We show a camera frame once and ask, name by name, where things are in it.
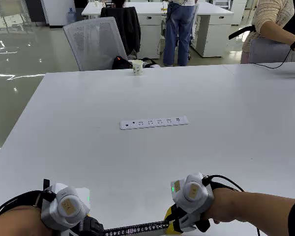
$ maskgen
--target beige sweater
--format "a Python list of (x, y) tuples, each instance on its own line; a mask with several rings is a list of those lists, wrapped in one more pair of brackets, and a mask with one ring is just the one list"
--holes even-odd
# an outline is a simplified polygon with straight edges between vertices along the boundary
[(256, 27), (256, 32), (251, 32), (246, 38), (242, 51), (249, 53), (250, 42), (260, 35), (261, 26), (272, 21), (282, 28), (294, 16), (293, 0), (259, 0), (252, 24)]

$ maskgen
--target blue jeans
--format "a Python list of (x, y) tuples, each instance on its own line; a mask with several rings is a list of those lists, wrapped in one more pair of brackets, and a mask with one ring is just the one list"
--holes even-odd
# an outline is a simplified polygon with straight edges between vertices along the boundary
[(169, 3), (166, 21), (165, 49), (163, 63), (174, 64), (177, 31), (179, 32), (178, 65), (185, 66), (188, 62), (190, 33), (193, 22), (194, 6), (179, 6)]

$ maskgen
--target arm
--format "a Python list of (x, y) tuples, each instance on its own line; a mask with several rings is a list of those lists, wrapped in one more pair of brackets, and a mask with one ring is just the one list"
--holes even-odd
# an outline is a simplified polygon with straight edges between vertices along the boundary
[(269, 236), (288, 236), (288, 217), (295, 199), (260, 193), (235, 192), (227, 188), (214, 190), (214, 202), (203, 219), (215, 223), (247, 221)]
[(276, 23), (267, 21), (261, 26), (260, 33), (268, 39), (292, 45), (295, 42), (295, 35), (282, 29)]
[(284, 7), (284, 0), (260, 0), (253, 24), (261, 36), (291, 46), (295, 42), (295, 35), (276, 24), (277, 15)]
[(0, 216), (0, 236), (51, 236), (40, 220), (40, 209), (19, 206)]

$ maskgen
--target white cup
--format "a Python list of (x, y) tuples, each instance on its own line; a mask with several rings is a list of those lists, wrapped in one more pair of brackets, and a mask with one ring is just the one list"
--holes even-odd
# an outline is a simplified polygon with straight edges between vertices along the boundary
[(132, 68), (133, 68), (133, 73), (135, 75), (142, 75), (143, 74), (143, 61), (133, 60), (132, 61)]

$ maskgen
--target power strip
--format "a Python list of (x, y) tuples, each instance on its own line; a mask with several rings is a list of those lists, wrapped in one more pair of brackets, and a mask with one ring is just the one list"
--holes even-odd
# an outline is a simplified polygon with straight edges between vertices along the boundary
[(182, 124), (189, 124), (189, 121), (186, 116), (124, 120), (120, 122), (120, 129), (139, 129), (139, 128), (151, 128), (151, 127), (172, 126), (172, 125), (182, 125)]

